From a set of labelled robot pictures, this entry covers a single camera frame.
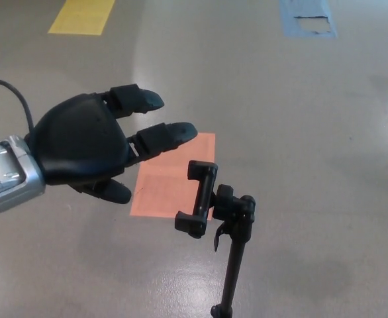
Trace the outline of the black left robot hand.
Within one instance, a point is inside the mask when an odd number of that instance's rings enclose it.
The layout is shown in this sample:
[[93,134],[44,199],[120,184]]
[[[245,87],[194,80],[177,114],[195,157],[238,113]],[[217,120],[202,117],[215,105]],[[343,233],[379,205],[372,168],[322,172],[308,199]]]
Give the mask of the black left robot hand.
[[127,204],[132,193],[115,176],[198,135],[193,124],[180,122],[160,123],[127,137],[117,122],[163,106],[157,93],[136,84],[83,93],[49,110],[25,140],[49,186],[69,185],[80,193]]

